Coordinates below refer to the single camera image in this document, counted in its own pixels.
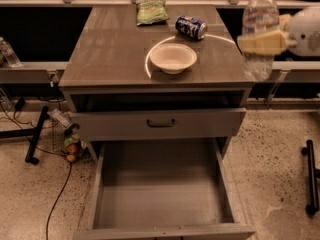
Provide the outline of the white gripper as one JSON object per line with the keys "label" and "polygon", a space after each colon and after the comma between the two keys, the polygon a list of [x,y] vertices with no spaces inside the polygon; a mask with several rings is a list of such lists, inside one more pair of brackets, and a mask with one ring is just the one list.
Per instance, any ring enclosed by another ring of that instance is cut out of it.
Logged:
{"label": "white gripper", "polygon": [[320,56],[320,8],[308,7],[293,16],[279,16],[280,29],[241,35],[237,43],[243,53],[279,55],[289,48],[301,57]]}

